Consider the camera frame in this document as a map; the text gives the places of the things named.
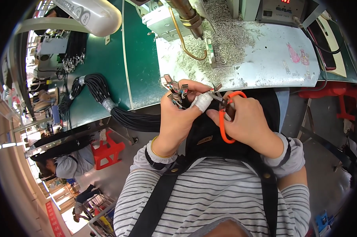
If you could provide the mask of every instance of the red plastic stool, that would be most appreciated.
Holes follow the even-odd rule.
[[[104,141],[100,141],[100,147],[97,149],[94,149],[93,145],[91,145],[94,161],[96,162],[94,166],[96,170],[106,168],[121,161],[118,159],[118,154],[125,148],[125,144],[123,142],[115,143],[115,141],[109,137],[109,133],[111,133],[111,131],[106,132],[106,141],[108,144],[104,144]],[[101,165],[101,161],[103,159],[107,159],[108,162],[104,165]]]

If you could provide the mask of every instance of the cutting pliers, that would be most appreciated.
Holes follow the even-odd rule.
[[[232,101],[232,97],[239,95],[243,98],[247,98],[247,96],[241,91],[234,91],[227,96],[227,99],[222,98],[219,92],[215,92],[214,94],[210,94],[214,99],[219,102],[219,129],[221,130],[222,139],[228,143],[232,144],[235,142],[235,139],[228,139],[225,132],[225,124],[224,120],[233,121],[235,118],[235,106]]]

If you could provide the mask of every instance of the red banner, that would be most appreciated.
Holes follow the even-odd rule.
[[[60,224],[58,222],[58,219],[56,218],[55,211],[53,210],[52,202],[49,201],[45,204],[45,207],[47,208],[47,214],[48,214],[48,219],[50,220],[50,224],[53,230],[53,233],[55,234],[55,237],[65,237]]]

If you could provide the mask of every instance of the jeans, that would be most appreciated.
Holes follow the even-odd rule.
[[[94,185],[90,185],[84,192],[80,193],[76,197],[76,202],[84,203],[86,200],[89,198],[93,197],[96,194],[99,194],[100,191],[98,189],[92,191],[92,189],[95,188]]]

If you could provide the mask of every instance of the gray floor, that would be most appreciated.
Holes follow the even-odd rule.
[[[305,106],[305,99],[297,95],[290,95],[282,129],[284,135],[297,137],[304,117]],[[341,147],[346,142],[346,137],[343,133],[343,121],[336,118],[338,106],[337,97],[323,97],[313,99],[311,110],[316,133],[335,146]],[[144,108],[142,112],[158,113],[159,110],[160,106],[155,105]],[[115,200],[118,198],[137,150],[157,135],[156,133],[134,131],[129,131],[129,133],[130,136],[138,137],[138,143],[131,146],[118,135],[111,134],[111,137],[117,143],[123,141],[126,145],[126,148],[119,155],[122,161],[99,171],[93,169],[81,176],[78,182],[82,188],[94,183],[105,195]],[[349,192],[350,175],[341,168],[333,172],[333,166],[338,164],[337,158],[315,141],[310,140],[304,144],[304,154],[312,216],[318,215],[323,210],[327,210],[329,215],[337,213]]]

